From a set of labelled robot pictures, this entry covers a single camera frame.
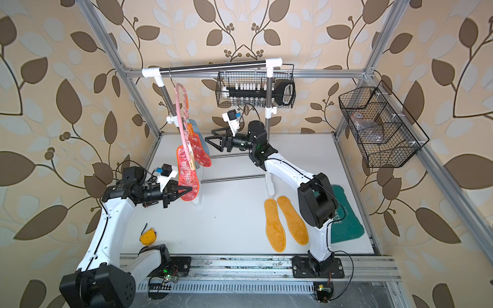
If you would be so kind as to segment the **yellow fuzzy insole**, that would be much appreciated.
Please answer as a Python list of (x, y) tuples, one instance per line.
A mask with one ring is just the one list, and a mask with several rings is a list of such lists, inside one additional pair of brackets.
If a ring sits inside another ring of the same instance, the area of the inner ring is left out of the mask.
[(279, 219), (277, 203), (274, 199), (264, 202), (266, 218), (265, 232), (267, 239), (275, 252), (282, 253), (286, 248), (286, 234)]
[(295, 210), (290, 199), (286, 196), (280, 196), (277, 199), (277, 205), (281, 208), (288, 224), (288, 229), (291, 236), (299, 245), (307, 245), (309, 243), (309, 234), (306, 224)]

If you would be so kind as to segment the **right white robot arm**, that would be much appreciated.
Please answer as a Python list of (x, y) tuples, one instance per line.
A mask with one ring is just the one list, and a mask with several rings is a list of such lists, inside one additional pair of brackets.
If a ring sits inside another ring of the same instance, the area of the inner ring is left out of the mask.
[(339, 202), (327, 176), (308, 173), (286, 160), (269, 143), (268, 132), (260, 121), (250, 122), (247, 133), (234, 133), (232, 128), (226, 127), (211, 133), (205, 138), (206, 143), (220, 152), (234, 148), (247, 151), (255, 166), (280, 178), (297, 192), (300, 214), (314, 232), (310, 237), (308, 259), (318, 272), (331, 265), (334, 253), (329, 236)]

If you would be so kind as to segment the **pink clip hanger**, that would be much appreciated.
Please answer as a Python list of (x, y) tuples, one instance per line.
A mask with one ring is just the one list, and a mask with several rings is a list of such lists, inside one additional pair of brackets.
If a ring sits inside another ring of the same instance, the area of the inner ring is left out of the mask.
[(175, 86), (175, 107), (186, 159), (190, 169), (194, 171), (196, 169), (195, 157), (193, 153), (193, 148), (189, 141), (189, 130), (187, 128), (189, 119), (189, 100), (187, 96), (187, 91), (181, 83), (177, 83)]

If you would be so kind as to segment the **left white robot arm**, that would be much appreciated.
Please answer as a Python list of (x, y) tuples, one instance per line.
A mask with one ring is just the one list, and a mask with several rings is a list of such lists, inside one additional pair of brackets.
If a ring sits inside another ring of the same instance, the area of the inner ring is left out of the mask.
[(166, 245), (145, 245), (125, 269), (120, 267), (121, 248), (130, 218), (138, 205), (159, 202), (167, 207), (191, 192), (176, 181), (178, 168), (163, 164), (147, 178), (147, 170), (132, 166), (106, 188), (102, 212), (91, 244), (76, 272), (65, 275), (59, 290), (69, 307), (130, 307), (137, 286), (146, 277), (176, 279), (187, 269), (173, 262)]

